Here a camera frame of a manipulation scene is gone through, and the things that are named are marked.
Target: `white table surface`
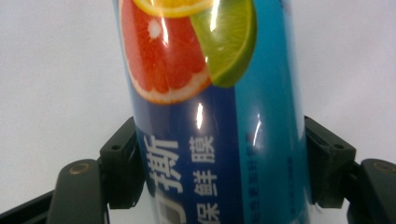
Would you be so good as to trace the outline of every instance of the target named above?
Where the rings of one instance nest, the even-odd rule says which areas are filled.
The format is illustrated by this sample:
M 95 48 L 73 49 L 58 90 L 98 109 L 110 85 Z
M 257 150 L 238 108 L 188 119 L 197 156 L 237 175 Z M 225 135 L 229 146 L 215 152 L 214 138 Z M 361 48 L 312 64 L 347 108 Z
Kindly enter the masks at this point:
M 304 113 L 396 163 L 396 1 L 296 0 Z M 0 213 L 54 188 L 68 163 L 96 159 L 132 116 L 111 0 L 0 1 Z M 112 223 L 151 223 L 147 192 Z M 343 224 L 312 207 L 312 223 Z

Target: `product label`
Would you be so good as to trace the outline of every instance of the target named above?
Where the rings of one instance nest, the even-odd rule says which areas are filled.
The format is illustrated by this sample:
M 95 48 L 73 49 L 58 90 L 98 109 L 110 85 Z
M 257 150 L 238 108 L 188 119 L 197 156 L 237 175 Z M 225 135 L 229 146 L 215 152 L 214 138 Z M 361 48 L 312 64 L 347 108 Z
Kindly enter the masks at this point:
M 306 223 L 278 0 L 115 0 L 158 223 Z

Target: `green lime wedge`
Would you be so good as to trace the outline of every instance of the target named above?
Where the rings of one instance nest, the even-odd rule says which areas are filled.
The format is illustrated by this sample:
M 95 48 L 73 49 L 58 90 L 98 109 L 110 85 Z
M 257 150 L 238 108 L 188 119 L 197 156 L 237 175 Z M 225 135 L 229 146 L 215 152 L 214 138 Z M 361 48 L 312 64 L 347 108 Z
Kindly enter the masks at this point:
M 256 42 L 252 0 L 214 0 L 209 10 L 191 16 L 212 83 L 233 86 L 244 75 Z

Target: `citrus fruit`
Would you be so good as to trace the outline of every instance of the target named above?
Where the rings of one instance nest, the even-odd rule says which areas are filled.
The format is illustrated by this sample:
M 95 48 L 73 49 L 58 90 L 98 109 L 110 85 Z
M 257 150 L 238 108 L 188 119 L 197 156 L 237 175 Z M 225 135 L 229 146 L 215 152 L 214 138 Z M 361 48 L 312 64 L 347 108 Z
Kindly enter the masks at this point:
M 155 104 L 191 98 L 210 84 L 204 54 L 189 18 L 148 15 L 120 1 L 122 43 L 136 91 Z
M 212 83 L 223 88 L 233 86 L 248 68 L 256 42 L 252 0 L 217 1 L 213 9 L 192 15 L 191 23 Z
M 134 0 L 149 15 L 167 18 L 190 16 L 210 8 L 213 1 L 215 0 Z

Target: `grapefruit slice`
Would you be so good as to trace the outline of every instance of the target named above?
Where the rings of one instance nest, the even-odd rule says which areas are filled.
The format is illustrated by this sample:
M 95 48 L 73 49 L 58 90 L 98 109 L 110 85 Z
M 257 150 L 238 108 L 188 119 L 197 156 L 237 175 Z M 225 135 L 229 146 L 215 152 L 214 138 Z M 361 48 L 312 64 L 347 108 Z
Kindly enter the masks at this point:
M 132 83 L 146 100 L 179 103 L 210 84 L 189 18 L 151 16 L 132 0 L 121 0 L 120 26 Z
M 153 16 L 186 17 L 210 8 L 215 0 L 134 0 L 146 13 Z
M 245 74 L 256 43 L 252 0 L 216 0 L 211 10 L 192 15 L 191 23 L 213 85 L 233 86 Z

